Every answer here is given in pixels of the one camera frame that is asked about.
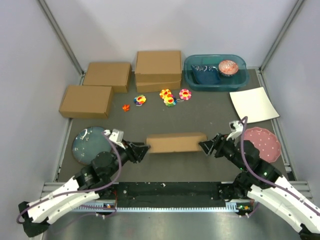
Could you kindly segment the brown cardboard box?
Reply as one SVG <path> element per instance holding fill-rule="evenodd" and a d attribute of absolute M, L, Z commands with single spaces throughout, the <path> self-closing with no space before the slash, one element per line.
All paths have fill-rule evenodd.
<path fill-rule="evenodd" d="M 199 142 L 204 141 L 207 135 L 202 132 L 151 134 L 146 138 L 152 154 L 199 152 Z"/>

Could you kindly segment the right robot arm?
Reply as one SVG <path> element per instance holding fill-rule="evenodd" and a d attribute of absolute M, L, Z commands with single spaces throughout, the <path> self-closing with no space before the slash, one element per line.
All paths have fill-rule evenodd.
<path fill-rule="evenodd" d="M 199 142 L 208 156 L 225 157 L 240 174 L 233 182 L 233 192 L 239 198 L 248 197 L 285 220 L 302 240 L 320 238 L 320 209 L 284 177 L 272 164 L 260 158 L 260 152 L 249 141 L 239 143 L 217 134 Z"/>

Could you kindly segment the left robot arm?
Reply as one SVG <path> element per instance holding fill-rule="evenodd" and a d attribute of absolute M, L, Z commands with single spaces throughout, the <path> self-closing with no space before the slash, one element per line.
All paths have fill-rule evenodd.
<path fill-rule="evenodd" d="M 17 223 L 25 234 L 33 238 L 44 233 L 50 225 L 73 209 L 100 197 L 109 198 L 114 191 L 111 177 L 119 175 L 127 162 L 139 163 L 150 149 L 143 142 L 123 140 L 120 145 L 111 144 L 111 151 L 102 151 L 72 176 L 60 188 L 46 196 L 18 205 Z"/>

